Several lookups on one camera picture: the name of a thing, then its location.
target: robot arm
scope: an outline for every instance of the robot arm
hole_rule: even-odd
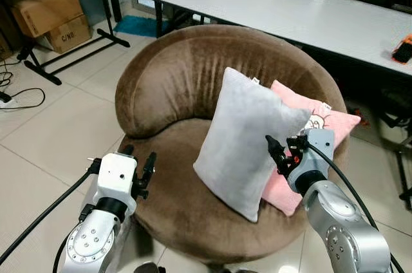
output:
[[[91,212],[69,234],[61,273],[101,273],[111,263],[120,228],[136,209],[135,197],[147,198],[146,187],[154,173],[156,154],[151,153],[144,174],[137,179],[137,161],[133,156],[114,153],[99,164],[97,191]]]
[[[391,272],[390,251],[382,234],[366,223],[359,208],[327,180],[329,165],[307,142],[328,158],[333,155],[333,131],[307,129],[302,136],[287,139],[292,154],[267,136],[270,156],[290,188],[303,197],[310,225],[320,235],[335,273]]]

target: black chair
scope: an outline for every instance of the black chair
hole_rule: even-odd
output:
[[[406,203],[407,209],[412,211],[412,187],[408,188],[405,176],[402,153],[412,142],[412,90],[403,85],[380,89],[380,117],[390,127],[406,127],[407,137],[401,141],[395,150],[397,156],[402,194],[399,196]]]

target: tile floor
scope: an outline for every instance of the tile floor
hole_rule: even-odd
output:
[[[15,73],[6,92],[40,87],[46,101],[38,108],[0,111],[0,252],[64,192],[84,171],[89,156],[114,151],[123,132],[115,115],[116,83],[127,63],[153,38],[119,34],[130,49],[114,46],[59,74],[63,85],[55,86],[23,64],[8,69]],[[47,57],[46,52],[39,52]],[[39,98],[30,95],[31,99]],[[412,173],[412,161],[406,160]],[[406,272],[412,271],[412,214],[397,198],[400,184],[394,156],[385,149],[351,138],[348,178],[364,198],[392,252]],[[77,220],[88,184],[84,184],[53,211],[0,267],[0,272],[49,272],[57,248]],[[181,254],[152,242],[145,252],[134,225],[119,272],[133,272],[145,261],[166,267],[169,273],[208,272]],[[258,272],[331,273],[323,244],[307,229],[287,248],[267,258],[229,265]]]

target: cartoon print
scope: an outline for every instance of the cartoon print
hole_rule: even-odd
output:
[[[306,123],[303,130],[310,129],[310,128],[323,129],[324,127],[327,127],[324,121],[326,117],[328,117],[329,115],[326,115],[325,117],[321,117],[320,115],[314,114],[314,113],[315,113],[315,110],[312,111],[312,115],[310,116],[309,121]]]

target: electrical cable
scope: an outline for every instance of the electrical cable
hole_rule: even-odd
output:
[[[352,195],[355,197],[356,201],[359,203],[359,206],[361,207],[362,211],[364,212],[371,226],[375,228],[376,230],[379,230],[377,224],[375,223],[375,220],[373,220],[372,215],[370,214],[368,208],[365,206],[365,203],[362,201],[362,199],[360,198],[356,190],[353,188],[352,184],[349,182],[345,174],[343,174],[343,172],[338,168],[338,166],[333,161],[331,161],[320,149],[315,147],[313,144],[309,143],[309,141],[306,141],[306,145],[311,150],[315,151],[320,157],[322,157],[332,167],[332,169],[335,170],[337,175],[339,175],[339,177],[348,187]],[[391,253],[391,262],[393,263],[395,268],[397,268],[399,273],[405,273],[404,269],[400,266],[399,262],[396,260],[394,255],[392,255],[392,253]]]
[[[0,75],[3,75],[3,78],[0,80],[0,88],[1,88],[1,87],[5,87],[5,86],[9,86],[9,85],[11,84],[11,82],[12,82],[12,77],[14,76],[14,74],[13,74],[11,71],[8,71],[8,70],[7,70],[7,66],[14,66],[14,65],[20,64],[20,62],[21,62],[21,61],[18,61],[18,62],[13,62],[13,63],[8,63],[8,64],[6,64],[6,61],[5,61],[4,59],[2,59],[2,61],[3,61],[3,66],[5,67],[5,70],[6,70],[6,71],[0,72]],[[35,105],[33,105],[33,106],[21,106],[21,107],[12,107],[12,108],[2,108],[2,110],[17,110],[17,109],[36,108],[36,107],[41,106],[41,105],[43,104],[43,102],[46,100],[46,94],[45,94],[45,92],[43,91],[43,89],[41,89],[41,88],[26,88],[26,89],[23,89],[23,90],[19,91],[19,92],[16,93],[16,94],[10,96],[10,97],[13,98],[13,97],[15,97],[15,96],[20,95],[21,93],[24,93],[25,91],[40,91],[40,92],[42,93],[42,100],[41,100],[38,104],[35,104]]]
[[[67,239],[69,238],[70,233],[64,238],[63,242],[60,244],[60,247],[57,251],[56,257],[54,258],[53,263],[53,273],[57,273],[57,267],[59,266],[60,256],[63,252],[64,246],[66,245]]]
[[[3,110],[16,110],[16,109],[30,109],[30,108],[36,108],[36,107],[39,107],[39,106],[41,106],[42,104],[43,104],[43,102],[46,100],[46,94],[44,93],[44,91],[41,89],[41,88],[26,88],[26,89],[23,89],[23,90],[21,90],[19,93],[17,93],[17,94],[14,94],[14,95],[12,95],[12,96],[10,96],[10,97],[15,97],[15,96],[18,96],[18,95],[20,95],[21,93],[24,93],[25,91],[34,91],[34,90],[39,90],[41,93],[42,93],[42,100],[38,103],[38,104],[35,104],[34,106],[23,106],[23,107],[14,107],[14,108],[3,108]]]
[[[47,216],[49,215],[50,212],[52,212],[52,210],[54,210],[56,208],[56,206],[58,206],[64,199],[66,199],[78,186],[81,185],[81,183],[83,183],[88,176],[91,174],[91,171],[86,172],[81,178],[79,178],[77,180],[77,182],[75,182],[73,184],[73,186],[71,186],[64,194],[62,194],[56,201],[54,201],[43,213],[41,213],[39,215],[39,217],[37,217],[35,219],[35,221],[32,222],[32,224],[30,226],[28,226],[26,228],[26,230],[23,231],[22,234],[20,234],[20,236],[7,248],[7,250],[0,256],[0,265],[3,264],[3,262],[5,262],[5,260],[7,259],[7,257],[17,248],[17,246],[19,246],[19,244],[27,237],[27,235],[29,235],[29,233],[31,233],[31,231],[33,231],[34,228],[36,228],[36,226]]]

